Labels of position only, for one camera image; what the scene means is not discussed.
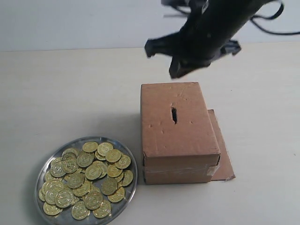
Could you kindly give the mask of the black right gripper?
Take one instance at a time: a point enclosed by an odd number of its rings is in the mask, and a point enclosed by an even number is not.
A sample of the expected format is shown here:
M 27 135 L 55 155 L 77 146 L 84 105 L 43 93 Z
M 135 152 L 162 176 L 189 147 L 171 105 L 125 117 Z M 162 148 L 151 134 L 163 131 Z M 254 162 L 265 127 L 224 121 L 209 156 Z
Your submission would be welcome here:
M 239 29 L 235 24 L 184 24 L 178 32 L 148 39 L 144 50 L 148 58 L 155 54 L 171 56 L 169 75 L 178 79 L 224 56 L 236 55 L 241 46 L 232 37 Z

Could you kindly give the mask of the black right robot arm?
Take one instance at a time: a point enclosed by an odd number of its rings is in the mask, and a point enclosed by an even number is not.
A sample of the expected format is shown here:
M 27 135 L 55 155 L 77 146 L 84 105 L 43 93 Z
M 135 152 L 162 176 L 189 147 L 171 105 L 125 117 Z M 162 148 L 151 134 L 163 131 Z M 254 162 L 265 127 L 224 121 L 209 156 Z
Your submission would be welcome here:
M 175 33 L 148 39 L 148 58 L 163 54 L 172 58 L 169 74 L 180 78 L 215 60 L 240 51 L 231 38 L 267 3 L 265 0 L 208 0 L 202 6 L 190 5 L 191 12 Z

